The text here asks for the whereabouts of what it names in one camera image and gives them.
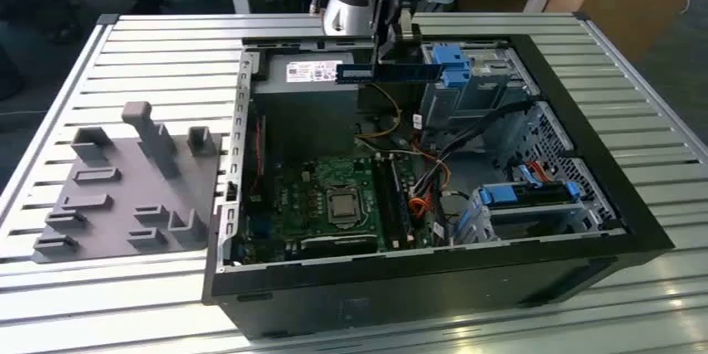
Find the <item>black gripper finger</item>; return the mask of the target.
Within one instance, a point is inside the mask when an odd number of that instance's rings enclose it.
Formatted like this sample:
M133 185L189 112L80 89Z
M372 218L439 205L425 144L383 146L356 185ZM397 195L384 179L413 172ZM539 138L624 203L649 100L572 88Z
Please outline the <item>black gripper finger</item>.
M393 6L395 0L373 0L372 81L380 80L380 66L387 61L389 26L395 14Z
M387 17L387 63L411 61L420 45L419 25L412 22L419 0L389 0Z

